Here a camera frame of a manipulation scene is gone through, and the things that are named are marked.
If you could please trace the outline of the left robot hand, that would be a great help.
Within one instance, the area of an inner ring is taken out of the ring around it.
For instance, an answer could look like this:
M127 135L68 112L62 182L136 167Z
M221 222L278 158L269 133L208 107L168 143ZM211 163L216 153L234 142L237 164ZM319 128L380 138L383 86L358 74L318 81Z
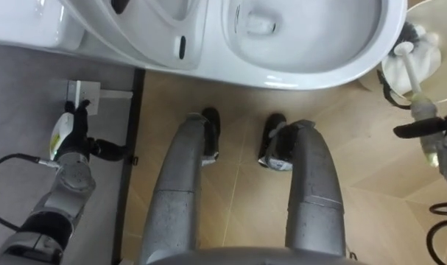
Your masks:
M125 158L126 146L88 136L87 107L90 103L88 99L82 100L78 106L71 101L65 103L64 113L54 126L49 144L51 160L58 160L69 152L80 153L88 160L90 155L113 162Z

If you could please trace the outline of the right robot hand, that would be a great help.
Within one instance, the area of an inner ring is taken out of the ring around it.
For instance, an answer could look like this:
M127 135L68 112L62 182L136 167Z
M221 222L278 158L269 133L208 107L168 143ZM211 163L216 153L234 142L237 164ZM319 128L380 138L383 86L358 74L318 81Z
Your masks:
M393 129L393 132L397 137L404 139L420 138L435 133L445 133L447 135L447 116L427 118L397 126Z

